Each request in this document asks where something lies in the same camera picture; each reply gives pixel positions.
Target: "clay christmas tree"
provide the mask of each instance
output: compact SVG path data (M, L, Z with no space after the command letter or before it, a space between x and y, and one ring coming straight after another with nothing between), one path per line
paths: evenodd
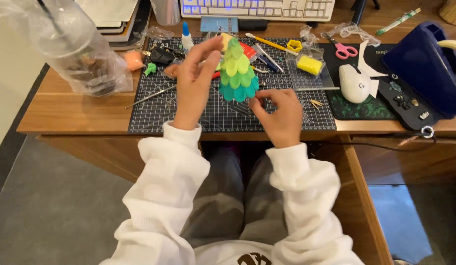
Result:
M243 102L253 98L259 89L259 78L249 65L249 59L238 40L233 38L228 43L225 57L221 62L219 92L226 100Z

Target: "keyboard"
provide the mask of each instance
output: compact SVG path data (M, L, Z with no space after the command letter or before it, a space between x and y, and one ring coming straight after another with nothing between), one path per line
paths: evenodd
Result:
M182 17L224 16L279 21L331 20L335 0L180 0Z

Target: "mouse pad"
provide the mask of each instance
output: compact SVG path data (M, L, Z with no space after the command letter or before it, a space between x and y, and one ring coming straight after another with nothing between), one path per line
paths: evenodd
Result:
M346 46L353 46L359 51L359 44L346 44ZM381 73L387 73L384 66L380 63L380 58L390 49L394 48L396 44L381 44L377 48L367 46L364 52L364 59L366 63ZM319 44L320 48L325 49L323 55L326 67L328 67L329 74L335 86L340 87L339 82L339 66L345 64L358 65L359 56L349 57L341 60L336 57L336 47L330 43ZM377 96L374 99L369 97L360 104L355 104L347 101L340 90L326 90L329 104L333 116L338 120L397 120L396 116L388 109L385 103Z

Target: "cutting mat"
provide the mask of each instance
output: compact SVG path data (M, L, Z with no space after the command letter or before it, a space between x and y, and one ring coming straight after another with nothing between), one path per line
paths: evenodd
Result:
M282 38L267 39L283 46L290 40ZM253 39L240 38L239 40L246 44L253 45ZM203 39L193 38L193 41L194 44L198 44L202 42ZM149 46L154 44L179 50L181 40L180 38L172 38L170 40L150 39L148 41ZM266 83L264 89L298 89L304 87L321 87L324 85L321 76L315 77L297 69L296 64L294 63L295 61L290 57L286 58L285 52L264 44L262 44L262 46L285 70L285 73L274 73L270 71L268 74L261 74L256 72L256 75L259 77L259 82ZM259 60L256 60L253 65L259 69L267 69ZM165 67L166 66L158 66L157 72L149 76L145 76L142 71L135 101L176 84L175 79L168 78L164 75L163 71ZM206 133L262 132L262 125L248 108L247 102L238 103L235 101L226 101L223 96L218 93L218 83L219 78L212 81L207 107L199 121L203 131ZM301 91L297 92L297 96L303 105L303 130L336 130L336 123L324 91ZM310 99L320 101L324 106L320 107L319 110L316 110L310 103ZM162 133L164 122L174 119L176 108L176 89L137 104L133 107L131 113L128 132L160 134ZM268 101L266 104L266 111L272 113L275 110L276 107Z

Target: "wireless mouse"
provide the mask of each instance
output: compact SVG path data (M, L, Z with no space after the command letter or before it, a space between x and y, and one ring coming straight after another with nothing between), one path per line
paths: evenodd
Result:
M362 103L370 94L370 76L356 66L340 66L339 80L341 82L341 93L345 99L352 103Z

